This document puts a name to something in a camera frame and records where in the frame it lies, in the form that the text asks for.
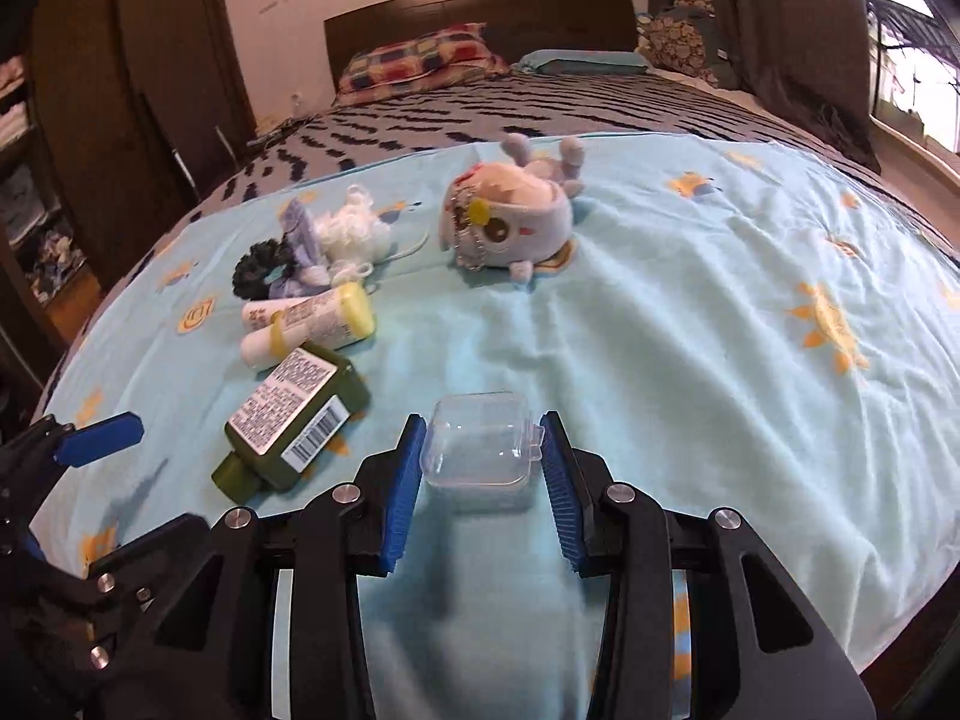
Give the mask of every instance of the wooden floor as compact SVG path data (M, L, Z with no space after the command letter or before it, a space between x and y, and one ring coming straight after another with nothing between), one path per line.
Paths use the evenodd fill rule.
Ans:
M84 265L47 304L47 316L68 346L103 299L97 277Z

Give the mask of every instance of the screw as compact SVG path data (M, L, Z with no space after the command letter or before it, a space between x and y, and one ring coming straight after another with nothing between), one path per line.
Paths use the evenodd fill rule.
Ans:
M117 585L116 579L113 579L113 574L101 574L97 579L97 589L100 592L109 592Z
M102 671L109 666L109 653L107 650L104 650L103 647L98 645L90 650L90 662L93 664L93 667L97 669L97 671Z
M614 482L607 488L607 498L610 498L613 503L630 503L636 497L634 489L622 482Z
M240 528L246 528L250 525L251 519L253 518L251 517L250 510L243 509L239 506L236 509L231 509L224 515L224 522L227 523L227 528L234 531Z
M717 521L717 525L726 528L728 531L736 531L743 522L740 515L733 509L720 509L719 512L714 514L713 518Z
M340 485L333 488L333 500L337 503L353 503L360 497L360 488L357 485Z

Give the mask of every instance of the headboard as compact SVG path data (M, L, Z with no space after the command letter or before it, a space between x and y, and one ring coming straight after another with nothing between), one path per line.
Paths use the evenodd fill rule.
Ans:
M323 22L334 83L358 52L464 22L486 22L487 45L507 62L536 49L637 47L631 0L388 0Z

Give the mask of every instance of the black scrunchie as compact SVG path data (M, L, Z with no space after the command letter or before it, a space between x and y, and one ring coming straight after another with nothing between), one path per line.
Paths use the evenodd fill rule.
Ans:
M267 300L270 284L267 276L277 268L283 268L283 278L294 274L294 252L284 235L282 241L270 239L250 247L233 269L233 294L241 300Z

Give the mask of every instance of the clear plastic box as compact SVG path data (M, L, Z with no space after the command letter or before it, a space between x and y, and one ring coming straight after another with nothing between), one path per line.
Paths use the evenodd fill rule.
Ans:
M435 488L477 493L523 488L541 459L544 428L515 392L446 395L427 426L421 470Z

